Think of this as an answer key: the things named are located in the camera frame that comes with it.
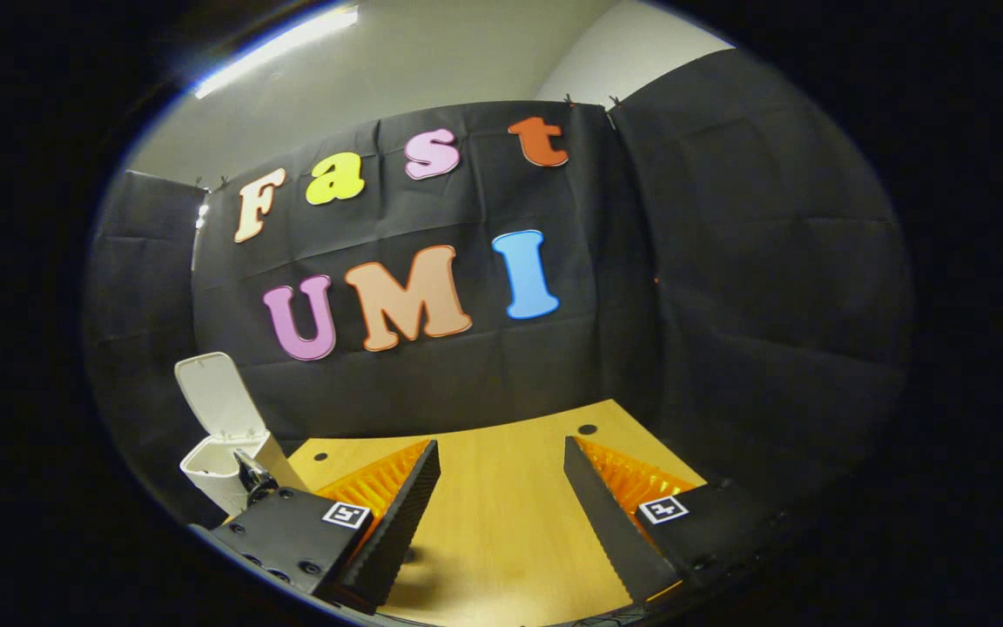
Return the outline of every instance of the fluorescent light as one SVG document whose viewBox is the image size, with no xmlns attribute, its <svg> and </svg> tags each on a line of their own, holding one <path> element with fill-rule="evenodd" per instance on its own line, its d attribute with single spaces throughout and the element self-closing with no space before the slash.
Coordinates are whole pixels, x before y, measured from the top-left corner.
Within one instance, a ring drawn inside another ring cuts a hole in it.
<svg viewBox="0 0 1003 627">
<path fill-rule="evenodd" d="M 309 43 L 319 36 L 349 27 L 352 23 L 357 23 L 358 19 L 358 7 L 335 9 L 312 17 L 305 23 L 296 25 L 281 35 L 275 36 L 274 39 L 263 43 L 262 46 L 255 48 L 243 58 L 209 76 L 207 80 L 200 83 L 200 88 L 196 89 L 196 98 L 203 98 L 205 95 L 211 94 L 212 91 L 233 82 L 234 79 L 246 74 L 251 69 L 274 59 L 275 56 L 281 56 L 303 43 Z"/>
</svg>

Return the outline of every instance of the blue letter i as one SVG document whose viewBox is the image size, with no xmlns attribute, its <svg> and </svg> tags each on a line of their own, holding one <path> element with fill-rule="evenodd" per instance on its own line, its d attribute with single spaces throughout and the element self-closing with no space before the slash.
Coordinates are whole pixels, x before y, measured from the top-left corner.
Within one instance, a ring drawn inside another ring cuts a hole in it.
<svg viewBox="0 0 1003 627">
<path fill-rule="evenodd" d="M 545 267 L 541 266 L 540 231 L 518 231 L 493 238 L 493 250 L 505 258 L 510 273 L 513 303 L 506 309 L 511 318 L 525 320 L 552 314 L 560 307 L 560 299 L 549 294 L 545 282 Z"/>
</svg>

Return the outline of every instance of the ceiling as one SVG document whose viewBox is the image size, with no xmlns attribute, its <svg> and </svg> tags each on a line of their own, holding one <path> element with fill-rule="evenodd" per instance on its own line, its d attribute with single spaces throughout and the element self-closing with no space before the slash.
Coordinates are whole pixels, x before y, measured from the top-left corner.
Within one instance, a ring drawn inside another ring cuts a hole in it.
<svg viewBox="0 0 1003 627">
<path fill-rule="evenodd" d="M 462 102 L 534 99 L 617 0 L 362 0 L 358 22 L 198 100 L 173 102 L 127 169 L 214 187 L 310 139 Z"/>
</svg>

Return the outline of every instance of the white plastic box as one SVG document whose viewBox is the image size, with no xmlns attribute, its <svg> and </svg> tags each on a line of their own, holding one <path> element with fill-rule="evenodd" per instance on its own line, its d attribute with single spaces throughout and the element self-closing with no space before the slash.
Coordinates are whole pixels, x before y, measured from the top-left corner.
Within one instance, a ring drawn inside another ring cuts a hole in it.
<svg viewBox="0 0 1003 627">
<path fill-rule="evenodd" d="M 266 466 L 282 488 L 309 492 L 289 464 L 258 413 L 239 369 L 227 353 L 207 353 L 178 362 L 176 380 L 208 436 L 181 461 L 192 484 L 230 516 L 247 509 L 235 449 Z"/>
</svg>

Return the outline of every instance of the white wall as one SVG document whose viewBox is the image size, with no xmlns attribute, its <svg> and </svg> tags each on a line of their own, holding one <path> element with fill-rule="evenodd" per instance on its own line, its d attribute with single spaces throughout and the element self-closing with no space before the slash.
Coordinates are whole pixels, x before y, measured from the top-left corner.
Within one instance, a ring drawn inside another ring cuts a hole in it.
<svg viewBox="0 0 1003 627">
<path fill-rule="evenodd" d="M 583 33 L 545 80 L 538 100 L 613 106 L 658 76 L 711 52 L 732 48 L 676 13 L 622 0 Z"/>
</svg>

